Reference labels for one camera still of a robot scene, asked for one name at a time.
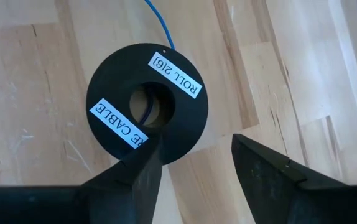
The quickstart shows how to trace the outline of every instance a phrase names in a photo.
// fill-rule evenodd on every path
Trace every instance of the white label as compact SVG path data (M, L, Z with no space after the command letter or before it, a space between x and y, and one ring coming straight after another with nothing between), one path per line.
M177 68L172 62L155 52L154 56L149 61L148 65L166 77L172 83L176 84L180 89L196 98L201 91L202 86L192 79L189 75Z
M131 147L137 149L148 137L132 124L115 107L104 98L90 109L98 119L125 140Z

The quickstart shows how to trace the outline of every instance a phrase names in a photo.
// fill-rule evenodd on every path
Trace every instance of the light wood surface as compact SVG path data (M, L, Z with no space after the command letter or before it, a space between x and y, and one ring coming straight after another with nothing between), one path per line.
M165 166L154 223L253 223L231 157L242 133L357 184L357 1L153 0L199 70L209 117ZM0 0L0 185L80 184L117 159L92 135L97 66L168 45L142 0Z

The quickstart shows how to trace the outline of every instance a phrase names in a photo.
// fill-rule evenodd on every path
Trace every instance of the black plastic object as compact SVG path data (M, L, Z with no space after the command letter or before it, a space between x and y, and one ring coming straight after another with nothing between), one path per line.
M256 223L357 223L357 186L302 166L245 136L231 146Z
M148 65L156 52L201 84L202 88L196 98L192 98ZM164 113L155 122L165 120L165 125L143 126L133 118L129 101L140 86L160 96L161 111ZM161 156L164 164L179 159L191 150L205 128L208 116L206 89L197 69L183 55L163 45L135 44L116 51L97 68L88 87L87 118L98 142L118 159L134 150L141 150L140 147L133 149L90 112L102 98L149 138L162 136L164 148L161 149Z
M151 224L162 175L161 139L81 186L0 187L0 223Z

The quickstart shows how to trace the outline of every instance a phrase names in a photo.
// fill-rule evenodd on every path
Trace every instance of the blue cable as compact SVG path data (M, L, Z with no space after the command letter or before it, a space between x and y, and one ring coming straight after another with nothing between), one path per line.
M148 4L148 6L152 9L152 11L155 13L155 15L158 17L160 24L164 28L167 40L169 41L170 48L175 50L174 44L172 37L170 36L169 30L167 29L166 23L164 21L164 18L159 14L158 10L155 8L155 6L151 3L150 0L145 0L145 2Z
M172 37L170 36L169 30L167 29L167 26L165 24L164 18L159 14L158 10L155 8L155 6L150 2L150 0L145 0L145 2L148 4L148 6L152 9L152 11L155 13L155 15L158 17L159 22L162 24L162 27L164 28L167 40L169 41L170 47L175 50L174 44L173 44L173 40ZM151 114L151 110L152 110L152 106L154 105L154 99L152 97L151 94L151 90L149 88L146 87L145 89L145 93L147 95L147 99L148 99L148 104L147 104L147 109L146 112L144 113L144 115L142 116L141 120L140 120L140 124L144 124L147 120L147 118L149 117L149 115Z

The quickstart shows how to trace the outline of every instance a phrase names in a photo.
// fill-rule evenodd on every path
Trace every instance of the cable spool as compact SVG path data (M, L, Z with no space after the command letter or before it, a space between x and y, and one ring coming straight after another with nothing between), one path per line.
M160 101L156 120L144 126L129 107L140 86ZM197 69L182 54L163 45L135 44L110 55L91 78L87 119L98 142L122 159L151 138L162 141L161 160L171 163L199 140L208 116L208 97Z

